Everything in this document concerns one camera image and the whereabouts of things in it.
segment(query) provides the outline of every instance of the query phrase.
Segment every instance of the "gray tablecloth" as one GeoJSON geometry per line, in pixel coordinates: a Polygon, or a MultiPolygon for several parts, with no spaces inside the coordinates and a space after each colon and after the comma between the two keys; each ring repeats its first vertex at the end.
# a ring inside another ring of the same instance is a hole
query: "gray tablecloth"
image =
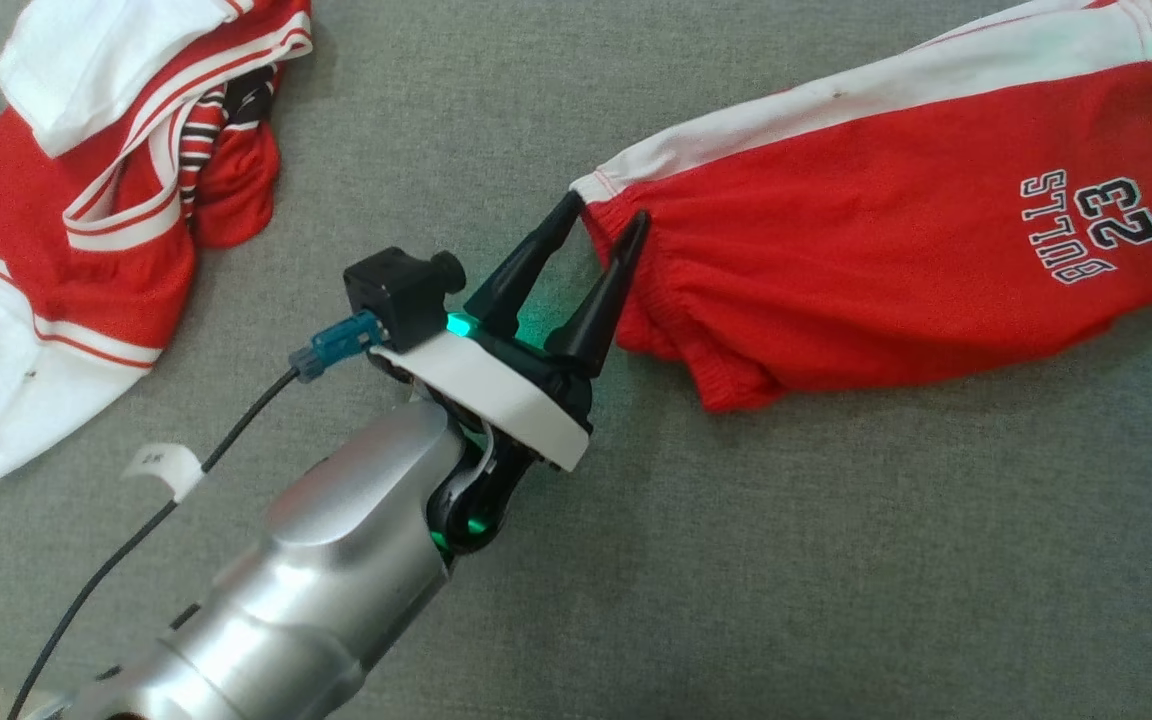
{"type": "MultiPolygon", "coordinates": [[[[202,256],[145,381],[0,483],[0,683],[164,500],[141,444],[206,450],[381,247],[482,279],[594,164],[704,111],[905,50],[1006,0],[321,0],[275,123],[268,232],[202,256]]],[[[0,46],[18,1],[0,1],[0,46]]],[[[596,273],[556,259],[526,323],[596,273]]],[[[280,488],[403,396],[293,387],[93,597],[44,687],[200,596],[280,488]]],[[[613,354],[579,471],[536,471],[492,548],[341,717],[1149,717],[1152,311],[1024,367],[705,415],[613,354]]]]}

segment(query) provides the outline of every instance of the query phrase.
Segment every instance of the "robotic arm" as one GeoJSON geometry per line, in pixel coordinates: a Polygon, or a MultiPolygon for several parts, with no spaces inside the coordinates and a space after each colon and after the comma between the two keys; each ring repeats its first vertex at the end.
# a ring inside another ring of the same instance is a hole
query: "robotic arm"
{"type": "Polygon", "coordinates": [[[168,632],[36,719],[316,720],[354,697],[457,559],[497,536],[522,475],[538,461],[573,470],[589,447],[591,381],[649,215],[628,225],[543,350],[515,338],[581,210],[564,196],[464,314],[444,309],[465,286],[450,253],[422,262],[389,249],[348,268],[353,311],[379,336],[370,359],[411,384],[412,400],[294,483],[262,537],[168,632]]]}

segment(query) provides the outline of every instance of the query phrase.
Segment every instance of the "folded red and white clothing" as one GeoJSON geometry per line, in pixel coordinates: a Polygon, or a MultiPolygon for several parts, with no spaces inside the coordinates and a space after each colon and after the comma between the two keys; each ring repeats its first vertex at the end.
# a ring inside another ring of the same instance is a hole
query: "folded red and white clothing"
{"type": "Polygon", "coordinates": [[[1152,3],[1022,5],[573,188],[604,260],[652,213],[617,341],[710,411],[1040,359],[1152,305],[1152,3]]]}
{"type": "Polygon", "coordinates": [[[31,0],[0,54],[6,100],[47,156],[113,124],[180,51],[278,0],[31,0]]]}
{"type": "Polygon", "coordinates": [[[310,50],[308,0],[266,3],[191,41],[116,123],[56,159],[14,109],[0,115],[0,478],[154,365],[192,281],[191,223],[229,247],[270,219],[278,152],[256,108],[270,66],[310,50]],[[252,97],[255,124],[225,119],[230,90],[252,97]],[[219,126],[207,142],[202,124],[219,126]]]}

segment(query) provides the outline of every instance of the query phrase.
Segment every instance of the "blue cable connector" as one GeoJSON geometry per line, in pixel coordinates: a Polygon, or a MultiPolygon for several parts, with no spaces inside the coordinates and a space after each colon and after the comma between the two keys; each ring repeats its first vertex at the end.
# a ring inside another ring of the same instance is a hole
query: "blue cable connector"
{"type": "Polygon", "coordinates": [[[346,320],[316,334],[310,344],[288,357],[293,367],[300,370],[297,378],[311,382],[323,377],[332,365],[346,357],[364,354],[372,344],[385,340],[385,328],[371,311],[349,316],[346,320]]]}

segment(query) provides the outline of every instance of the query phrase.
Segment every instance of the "green light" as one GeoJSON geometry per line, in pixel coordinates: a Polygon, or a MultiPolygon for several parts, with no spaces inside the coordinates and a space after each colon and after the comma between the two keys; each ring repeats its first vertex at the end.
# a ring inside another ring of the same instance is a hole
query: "green light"
{"type": "Polygon", "coordinates": [[[470,323],[468,316],[458,313],[447,316],[447,332],[458,334],[462,338],[470,338],[470,331],[472,329],[473,324],[470,323]]]}

